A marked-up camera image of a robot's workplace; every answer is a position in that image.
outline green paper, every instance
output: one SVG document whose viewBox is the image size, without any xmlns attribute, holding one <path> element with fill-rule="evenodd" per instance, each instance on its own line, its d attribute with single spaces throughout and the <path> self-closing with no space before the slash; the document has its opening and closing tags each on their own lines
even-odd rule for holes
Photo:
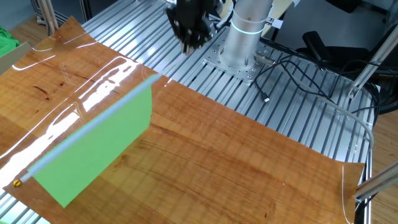
<svg viewBox="0 0 398 224">
<path fill-rule="evenodd" d="M 46 165 L 35 179 L 66 207 L 145 131 L 151 113 L 148 87 Z"/>
</svg>

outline metal frame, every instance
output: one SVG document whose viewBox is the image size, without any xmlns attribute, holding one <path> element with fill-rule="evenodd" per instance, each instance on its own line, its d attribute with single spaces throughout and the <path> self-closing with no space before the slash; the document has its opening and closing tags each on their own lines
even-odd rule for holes
<svg viewBox="0 0 398 224">
<path fill-rule="evenodd" d="M 356 191 L 356 199 L 362 202 L 396 183 L 398 183 L 398 161 L 360 184 Z"/>
<path fill-rule="evenodd" d="M 89 0 L 80 0 L 80 7 L 85 22 L 89 21 L 93 17 Z"/>
<path fill-rule="evenodd" d="M 390 54 L 392 49 L 398 44 L 398 26 L 391 32 L 390 36 L 383 43 L 380 49 L 372 58 L 371 62 L 380 65 L 384 59 Z M 377 70 L 377 66 L 367 65 L 362 73 L 355 79 L 351 86 L 348 96 L 353 99 L 365 83 L 372 77 L 373 73 Z"/>
</svg>

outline wood grain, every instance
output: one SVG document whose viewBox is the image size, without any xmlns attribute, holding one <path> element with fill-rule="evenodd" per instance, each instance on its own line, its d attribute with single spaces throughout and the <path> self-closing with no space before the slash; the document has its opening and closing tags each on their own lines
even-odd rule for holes
<svg viewBox="0 0 398 224">
<path fill-rule="evenodd" d="M 153 73 L 70 19 L 0 77 L 0 180 L 10 167 L 25 174 Z M 34 179 L 6 191 L 51 223 L 353 222 L 362 164 L 329 159 L 169 78 L 152 94 L 149 128 L 66 208 Z"/>
<path fill-rule="evenodd" d="M 381 115 L 374 127 L 373 174 L 398 161 L 398 111 Z M 398 220 L 398 184 L 378 193 L 372 200 L 372 224 Z"/>
<path fill-rule="evenodd" d="M 38 25 L 36 17 L 32 17 L 8 33 L 21 43 L 28 42 L 31 46 L 35 46 L 47 37 L 47 28 L 45 25 Z"/>
</svg>

